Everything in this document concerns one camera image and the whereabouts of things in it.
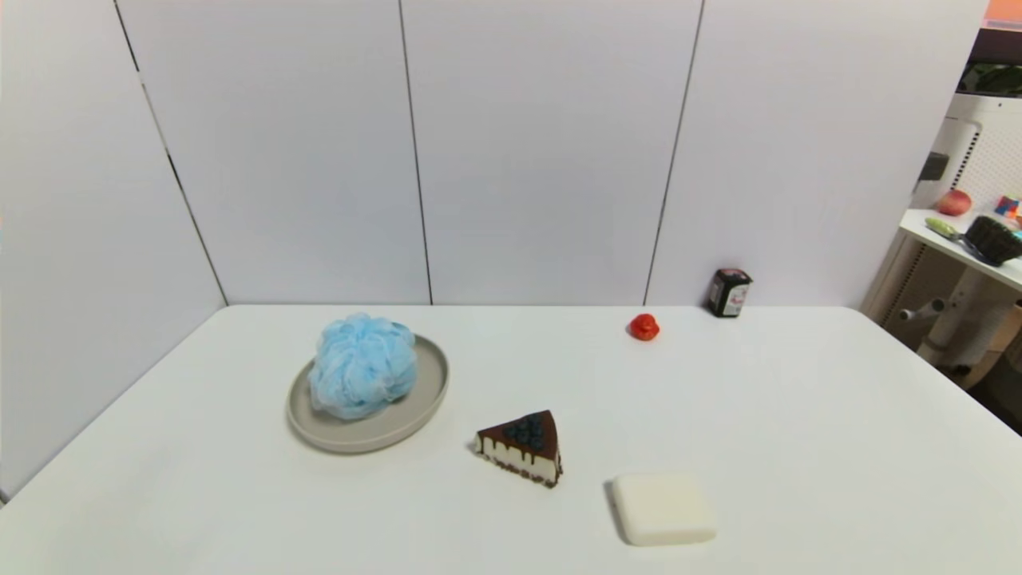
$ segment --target white pegboard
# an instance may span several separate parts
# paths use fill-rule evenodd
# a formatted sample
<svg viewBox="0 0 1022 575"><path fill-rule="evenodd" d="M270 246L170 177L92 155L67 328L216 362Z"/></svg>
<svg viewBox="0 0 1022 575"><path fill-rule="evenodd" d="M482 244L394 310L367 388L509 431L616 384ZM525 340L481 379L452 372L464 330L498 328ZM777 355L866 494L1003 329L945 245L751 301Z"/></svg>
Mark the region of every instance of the white pegboard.
<svg viewBox="0 0 1022 575"><path fill-rule="evenodd" d="M956 94L947 116L960 127L971 124L979 131L954 132L949 145L972 149L957 171L954 162L948 165L944 180L949 181L941 185L941 193L953 187L965 190L976 212L993 210L1002 195L1022 197L1022 100Z"/></svg>
<svg viewBox="0 0 1022 575"><path fill-rule="evenodd" d="M933 142L933 151L947 155L947 167L940 181L921 181L912 196L913 208L932 207L937 199L955 187L979 139L980 125L969 118L944 117Z"/></svg>

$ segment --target red apple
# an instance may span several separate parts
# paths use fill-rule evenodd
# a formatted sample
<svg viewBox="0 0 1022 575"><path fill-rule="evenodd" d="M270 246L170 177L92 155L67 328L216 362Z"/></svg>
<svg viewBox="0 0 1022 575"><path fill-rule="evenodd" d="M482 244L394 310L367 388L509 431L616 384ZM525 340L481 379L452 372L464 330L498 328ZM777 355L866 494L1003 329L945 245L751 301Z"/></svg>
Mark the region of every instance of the red apple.
<svg viewBox="0 0 1022 575"><path fill-rule="evenodd" d="M948 215L961 215L972 208L972 198L961 189L953 189L937 201L937 210Z"/></svg>

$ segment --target white stand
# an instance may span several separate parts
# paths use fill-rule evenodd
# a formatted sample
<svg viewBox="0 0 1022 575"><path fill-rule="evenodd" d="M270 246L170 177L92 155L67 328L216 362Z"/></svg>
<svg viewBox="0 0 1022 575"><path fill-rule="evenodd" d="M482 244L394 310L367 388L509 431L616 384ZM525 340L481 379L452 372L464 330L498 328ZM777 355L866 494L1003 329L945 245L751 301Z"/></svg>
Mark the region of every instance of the white stand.
<svg viewBox="0 0 1022 575"><path fill-rule="evenodd" d="M930 333L923 338L923 343L917 350L920 357L933 366L938 365L941 356L947 351L947 345L962 324L969 306L972 305L976 294L982 289L985 279L986 276L975 268L965 268L962 277L955 285L951 297L947 300L946 309L937 319Z"/></svg>

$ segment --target white soap bar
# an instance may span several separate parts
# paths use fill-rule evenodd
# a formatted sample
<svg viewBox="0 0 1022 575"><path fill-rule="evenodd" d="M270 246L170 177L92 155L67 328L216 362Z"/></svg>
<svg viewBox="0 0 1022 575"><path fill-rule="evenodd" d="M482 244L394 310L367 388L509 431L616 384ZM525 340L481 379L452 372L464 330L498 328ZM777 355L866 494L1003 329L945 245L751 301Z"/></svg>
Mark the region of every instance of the white soap bar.
<svg viewBox="0 0 1022 575"><path fill-rule="evenodd" d="M633 545L698 543L716 536L713 511L690 474L622 475L613 492Z"/></svg>

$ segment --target blue bath sponge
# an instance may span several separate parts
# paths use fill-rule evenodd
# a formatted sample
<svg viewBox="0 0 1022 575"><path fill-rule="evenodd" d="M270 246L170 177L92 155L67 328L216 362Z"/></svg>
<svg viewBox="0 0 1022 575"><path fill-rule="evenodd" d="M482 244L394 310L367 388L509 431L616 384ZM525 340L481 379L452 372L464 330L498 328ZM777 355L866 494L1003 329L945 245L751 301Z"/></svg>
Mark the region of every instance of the blue bath sponge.
<svg viewBox="0 0 1022 575"><path fill-rule="evenodd" d="M364 314L323 330L309 372L313 409L341 420L367 418L412 391L418 375L408 328Z"/></svg>

